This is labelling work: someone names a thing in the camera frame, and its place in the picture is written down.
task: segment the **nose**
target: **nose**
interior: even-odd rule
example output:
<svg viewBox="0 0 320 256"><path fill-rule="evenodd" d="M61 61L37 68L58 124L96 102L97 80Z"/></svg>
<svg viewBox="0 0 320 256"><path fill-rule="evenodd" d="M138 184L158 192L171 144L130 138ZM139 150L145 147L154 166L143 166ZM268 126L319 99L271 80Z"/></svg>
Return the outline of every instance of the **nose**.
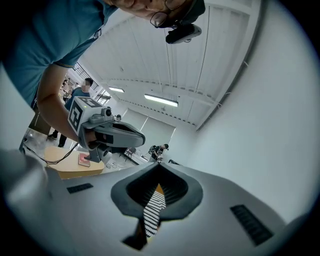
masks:
<svg viewBox="0 0 320 256"><path fill-rule="evenodd" d="M146 9L148 11L161 12L165 10L164 0L145 0Z"/></svg>

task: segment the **fluorescent light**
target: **fluorescent light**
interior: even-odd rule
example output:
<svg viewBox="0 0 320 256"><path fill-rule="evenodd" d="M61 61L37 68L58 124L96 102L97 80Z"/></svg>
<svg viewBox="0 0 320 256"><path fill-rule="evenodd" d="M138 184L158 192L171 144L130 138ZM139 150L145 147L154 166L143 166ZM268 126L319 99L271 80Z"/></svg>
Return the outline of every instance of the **fluorescent light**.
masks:
<svg viewBox="0 0 320 256"><path fill-rule="evenodd" d="M149 95L149 94L145 94L144 97L146 99L148 99L148 100L152 100L152 101L155 101L155 102L168 104L168 105L173 106L173 107L178 107L178 102L174 101L174 100L161 98L161 97L156 97L156 96L152 96L152 95Z"/></svg>
<svg viewBox="0 0 320 256"><path fill-rule="evenodd" d="M112 91L120 92L120 93L124 93L125 92L123 89L119 89L119 88L109 87L109 89L112 90Z"/></svg>

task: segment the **black and white striped pattern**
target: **black and white striped pattern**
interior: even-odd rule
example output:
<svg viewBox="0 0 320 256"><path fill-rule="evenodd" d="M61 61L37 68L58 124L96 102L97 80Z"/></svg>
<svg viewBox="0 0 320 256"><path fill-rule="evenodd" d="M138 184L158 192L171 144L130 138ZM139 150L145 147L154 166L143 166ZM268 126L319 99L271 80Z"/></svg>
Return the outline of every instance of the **black and white striped pattern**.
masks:
<svg viewBox="0 0 320 256"><path fill-rule="evenodd" d="M147 238L157 233L159 213L164 208L166 208L165 196L155 191L143 210L144 228Z"/></svg>

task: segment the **blue shirt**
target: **blue shirt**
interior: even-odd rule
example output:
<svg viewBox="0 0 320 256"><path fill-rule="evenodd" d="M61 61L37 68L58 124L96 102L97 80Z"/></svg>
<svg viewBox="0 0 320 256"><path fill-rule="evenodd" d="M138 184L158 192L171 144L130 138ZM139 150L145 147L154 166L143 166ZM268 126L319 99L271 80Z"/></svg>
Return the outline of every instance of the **blue shirt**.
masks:
<svg viewBox="0 0 320 256"><path fill-rule="evenodd" d="M72 91L72 95L71 95L71 98L68 99L64 105L64 107L67 109L67 110L70 110L71 108L71 105L72 105L72 101L74 100L74 97L75 96L81 96L81 97L90 97L90 93L89 92L84 92L82 91L82 89L80 87L78 88L75 88L73 91Z"/></svg>
<svg viewBox="0 0 320 256"><path fill-rule="evenodd" d="M89 39L117 10L103 0L48 0L26 24L3 60L5 70L30 105L50 64L73 68L96 40Z"/></svg>

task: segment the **white roller blind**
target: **white roller blind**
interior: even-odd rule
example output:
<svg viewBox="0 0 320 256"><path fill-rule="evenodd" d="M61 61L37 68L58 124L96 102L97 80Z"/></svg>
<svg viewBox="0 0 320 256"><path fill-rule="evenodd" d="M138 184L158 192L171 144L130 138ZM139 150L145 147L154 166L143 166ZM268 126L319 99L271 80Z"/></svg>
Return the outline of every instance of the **white roller blind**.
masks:
<svg viewBox="0 0 320 256"><path fill-rule="evenodd" d="M145 143L137 149L141 151L142 155L149 158L150 155L147 155L147 153L150 147L169 144L174 130L175 127L149 117L141 130L145 135Z"/></svg>
<svg viewBox="0 0 320 256"><path fill-rule="evenodd" d="M122 117L121 121L128 123L135 128L141 130L142 126L144 125L145 121L147 120L148 116L132 111L128 109L125 115Z"/></svg>

